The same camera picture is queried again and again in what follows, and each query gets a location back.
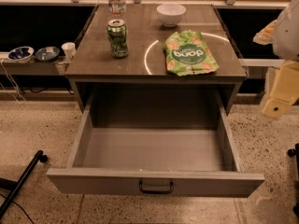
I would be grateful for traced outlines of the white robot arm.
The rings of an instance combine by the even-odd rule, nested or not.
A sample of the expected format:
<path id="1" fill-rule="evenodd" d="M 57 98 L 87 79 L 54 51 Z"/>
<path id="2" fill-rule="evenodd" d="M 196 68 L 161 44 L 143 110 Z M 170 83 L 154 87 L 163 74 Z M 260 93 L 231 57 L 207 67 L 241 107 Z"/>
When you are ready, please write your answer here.
<path id="1" fill-rule="evenodd" d="M 276 70 L 262 109 L 266 117 L 278 119 L 299 99 L 299 0 L 291 0 L 253 41 L 260 45 L 271 44 L 273 52 L 284 60 Z"/>

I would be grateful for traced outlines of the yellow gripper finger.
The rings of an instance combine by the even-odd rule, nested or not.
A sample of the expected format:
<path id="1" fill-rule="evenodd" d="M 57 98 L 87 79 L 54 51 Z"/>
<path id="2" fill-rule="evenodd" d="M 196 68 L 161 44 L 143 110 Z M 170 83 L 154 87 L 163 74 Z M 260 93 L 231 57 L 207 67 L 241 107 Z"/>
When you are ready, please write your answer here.
<path id="1" fill-rule="evenodd" d="M 262 114 L 279 119 L 299 99 L 299 62 L 285 61 L 275 73 Z"/>

